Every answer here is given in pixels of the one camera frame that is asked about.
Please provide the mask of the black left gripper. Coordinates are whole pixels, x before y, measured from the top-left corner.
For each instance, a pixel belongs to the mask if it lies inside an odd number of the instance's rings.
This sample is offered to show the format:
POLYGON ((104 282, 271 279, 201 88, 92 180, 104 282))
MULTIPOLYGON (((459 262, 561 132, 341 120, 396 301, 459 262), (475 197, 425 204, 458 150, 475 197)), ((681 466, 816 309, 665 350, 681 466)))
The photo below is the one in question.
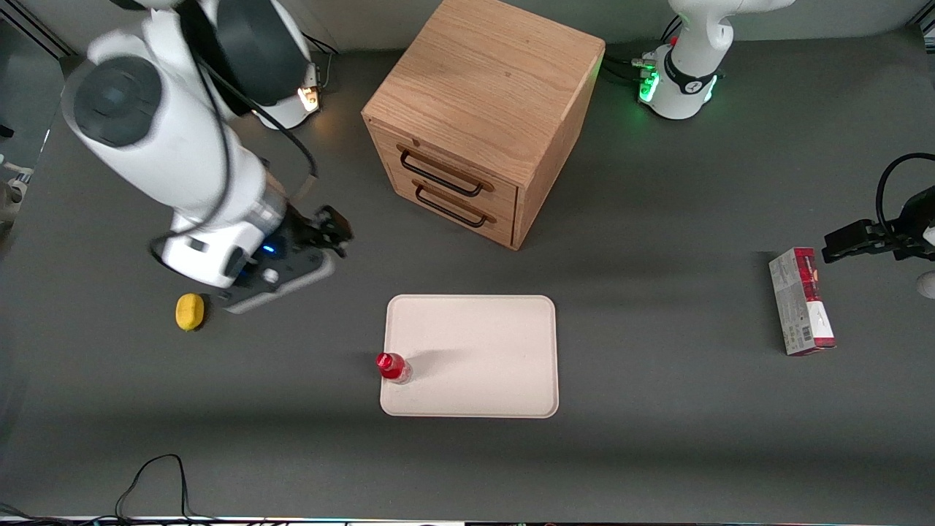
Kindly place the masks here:
MULTIPOLYGON (((897 260, 918 257, 933 260, 934 186, 908 199, 897 219, 897 236, 905 250, 897 260)), ((886 254, 895 250, 884 227, 872 220, 858 220, 825 236, 822 257, 826 264, 859 254, 886 254)))

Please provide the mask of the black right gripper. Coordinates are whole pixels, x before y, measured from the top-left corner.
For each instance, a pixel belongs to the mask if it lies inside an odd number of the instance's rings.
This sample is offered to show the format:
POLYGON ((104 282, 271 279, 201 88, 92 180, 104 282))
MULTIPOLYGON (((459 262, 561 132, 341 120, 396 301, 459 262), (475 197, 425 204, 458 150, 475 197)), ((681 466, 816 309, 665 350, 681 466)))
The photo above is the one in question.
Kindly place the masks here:
POLYGON ((314 216, 304 216, 295 207, 288 207, 281 224, 281 237, 287 256, 311 248, 327 248, 346 259, 354 231, 348 220, 332 206, 320 207, 314 216))

